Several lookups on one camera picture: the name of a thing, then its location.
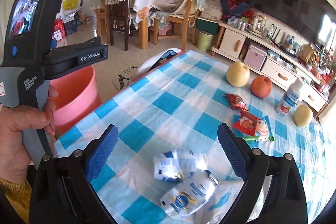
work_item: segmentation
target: yellow sleeve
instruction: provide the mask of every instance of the yellow sleeve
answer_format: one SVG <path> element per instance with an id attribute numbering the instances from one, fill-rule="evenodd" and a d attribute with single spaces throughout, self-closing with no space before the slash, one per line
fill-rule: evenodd
<path id="1" fill-rule="evenodd" d="M 29 202 L 32 194 L 32 188 L 28 181 L 16 184 L 0 178 L 0 188 L 16 213 L 28 224 Z"/>

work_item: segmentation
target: cabinet door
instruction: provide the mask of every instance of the cabinet door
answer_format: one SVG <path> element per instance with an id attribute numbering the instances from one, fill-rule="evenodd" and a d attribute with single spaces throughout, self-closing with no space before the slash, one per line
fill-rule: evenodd
<path id="1" fill-rule="evenodd" d="M 238 58 L 245 38 L 245 36 L 239 33 L 226 29 L 219 50 L 234 58 Z"/>

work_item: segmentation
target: kettle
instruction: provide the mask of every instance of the kettle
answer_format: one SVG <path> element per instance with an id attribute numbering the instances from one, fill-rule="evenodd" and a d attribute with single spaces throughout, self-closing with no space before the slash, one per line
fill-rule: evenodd
<path id="1" fill-rule="evenodd" d="M 261 34 L 261 32 L 263 32 L 265 29 L 265 25 L 266 25 L 266 17 L 255 15 L 253 18 L 253 22 L 251 24 L 252 27 L 251 31 L 257 34 Z"/>

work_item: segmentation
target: flower bouquet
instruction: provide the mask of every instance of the flower bouquet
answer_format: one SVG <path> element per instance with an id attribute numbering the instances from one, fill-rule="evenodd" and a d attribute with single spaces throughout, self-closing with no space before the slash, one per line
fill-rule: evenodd
<path id="1" fill-rule="evenodd" d="M 220 0 L 220 3 L 223 10 L 222 20 L 227 22 L 231 16 L 241 17 L 252 6 L 254 0 Z"/>

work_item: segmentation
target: yellow bag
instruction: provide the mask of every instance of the yellow bag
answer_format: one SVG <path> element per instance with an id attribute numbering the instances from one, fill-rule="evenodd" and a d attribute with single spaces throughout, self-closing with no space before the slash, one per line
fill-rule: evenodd
<path id="1" fill-rule="evenodd" d="M 74 9 L 78 6 L 79 0 L 65 0 L 62 2 L 63 10 Z"/>

